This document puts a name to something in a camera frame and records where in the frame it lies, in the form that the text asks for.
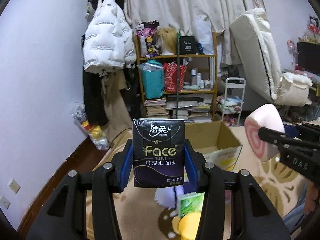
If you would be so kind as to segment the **person right hand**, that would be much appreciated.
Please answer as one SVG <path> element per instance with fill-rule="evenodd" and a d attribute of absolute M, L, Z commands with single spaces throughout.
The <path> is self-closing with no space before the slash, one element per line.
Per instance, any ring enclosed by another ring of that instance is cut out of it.
<path fill-rule="evenodd" d="M 308 215 L 309 213 L 313 212 L 317 206 L 317 199 L 319 198 L 319 187 L 310 182 L 307 188 L 305 205 L 304 205 L 304 212 Z"/>

